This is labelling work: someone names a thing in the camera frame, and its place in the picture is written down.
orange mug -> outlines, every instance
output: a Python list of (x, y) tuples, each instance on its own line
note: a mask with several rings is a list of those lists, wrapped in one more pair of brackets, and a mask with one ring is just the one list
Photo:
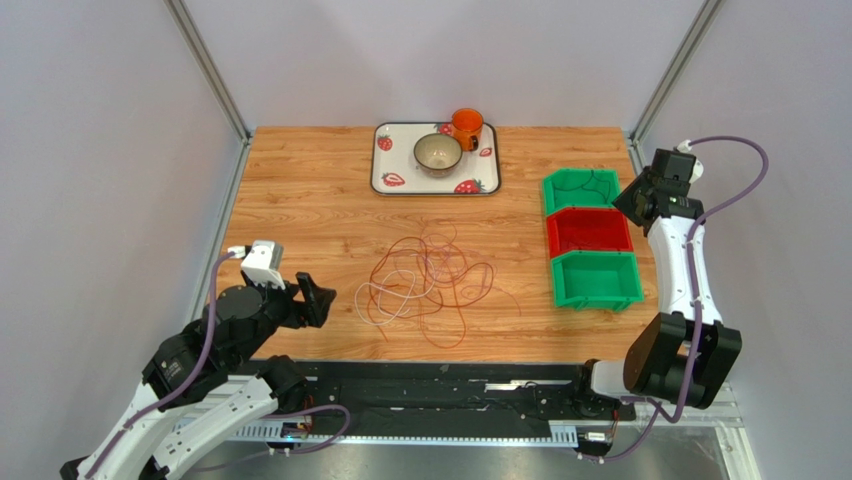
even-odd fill
[(482, 114), (472, 108), (462, 108), (453, 114), (453, 137), (462, 150), (473, 152), (479, 149), (479, 134), (482, 133)]

strawberry print tray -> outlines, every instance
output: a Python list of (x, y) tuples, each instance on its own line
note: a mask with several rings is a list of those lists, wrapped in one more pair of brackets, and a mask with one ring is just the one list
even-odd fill
[(464, 152), (458, 167), (443, 178), (420, 170), (414, 144), (424, 135), (451, 134), (448, 123), (385, 123), (373, 137), (370, 184), (381, 195), (491, 195), (500, 188), (497, 133), (482, 127), (479, 149)]

wooden tabletop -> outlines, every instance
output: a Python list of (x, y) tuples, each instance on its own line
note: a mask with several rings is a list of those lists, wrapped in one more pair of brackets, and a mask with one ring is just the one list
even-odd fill
[[(657, 313), (654, 260), (630, 225), (645, 301), (621, 313), (553, 306), (541, 180), (562, 167), (618, 172), (633, 179), (622, 132), (615, 128), (498, 127), (502, 187), (482, 197), (388, 197), (370, 188), (373, 127), (259, 128), (225, 237), (225, 246), (275, 240), (280, 272), (309, 272), (337, 290), (321, 329), (279, 329), (258, 357), (302, 359), (584, 362), (623, 358)], [(356, 314), (356, 289), (389, 247), (424, 231), (455, 234), (454, 244), (496, 270), (496, 287), (462, 309), (464, 339), (430, 344), (416, 318), (382, 327)], [(219, 286), (240, 284), (226, 262)], [(363, 310), (366, 295), (360, 299)], [(461, 339), (457, 309), (427, 315), (425, 330), (443, 346)]]

beige bowl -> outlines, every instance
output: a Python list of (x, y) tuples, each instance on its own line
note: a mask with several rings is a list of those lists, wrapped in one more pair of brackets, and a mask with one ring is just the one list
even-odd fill
[(430, 133), (414, 145), (414, 159), (424, 172), (433, 177), (445, 177), (461, 162), (461, 144), (443, 133)]

wall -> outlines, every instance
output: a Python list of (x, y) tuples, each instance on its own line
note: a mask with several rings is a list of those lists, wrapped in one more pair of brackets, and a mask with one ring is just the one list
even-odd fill
[(188, 320), (239, 145), (166, 6), (0, 7), (0, 478), (58, 478)]
[[(742, 330), (732, 373), (764, 478), (848, 478), (852, 385), (849, 206), (852, 3), (728, 1), (643, 147), (736, 134), (771, 166), (754, 195), (707, 229), (726, 324)], [(694, 188), (714, 205), (745, 186), (747, 147), (701, 145)]]
[(188, 0), (246, 122), (633, 128), (701, 0)]

